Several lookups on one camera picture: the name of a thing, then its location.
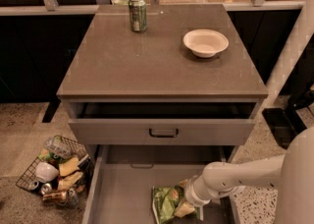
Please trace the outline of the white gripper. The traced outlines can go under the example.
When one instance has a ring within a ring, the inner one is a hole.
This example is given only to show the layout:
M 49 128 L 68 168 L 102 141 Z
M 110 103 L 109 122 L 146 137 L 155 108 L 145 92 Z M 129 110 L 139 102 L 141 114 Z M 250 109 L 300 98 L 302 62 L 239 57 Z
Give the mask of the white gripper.
M 180 201 L 174 213 L 176 217 L 183 218 L 194 212 L 194 206 L 206 205 L 212 199 L 202 175 L 184 179 L 179 182 L 179 186 L 184 189 L 184 197 L 187 201 L 184 199 Z

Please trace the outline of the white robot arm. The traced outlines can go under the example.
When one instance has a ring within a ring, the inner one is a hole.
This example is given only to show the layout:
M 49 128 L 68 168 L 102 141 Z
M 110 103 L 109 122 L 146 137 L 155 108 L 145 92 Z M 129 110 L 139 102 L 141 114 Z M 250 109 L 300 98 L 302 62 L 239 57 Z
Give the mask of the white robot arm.
M 314 128 L 298 134 L 282 155 L 208 164 L 188 180 L 184 197 L 201 207 L 244 186 L 278 191 L 275 224 L 314 224 Z

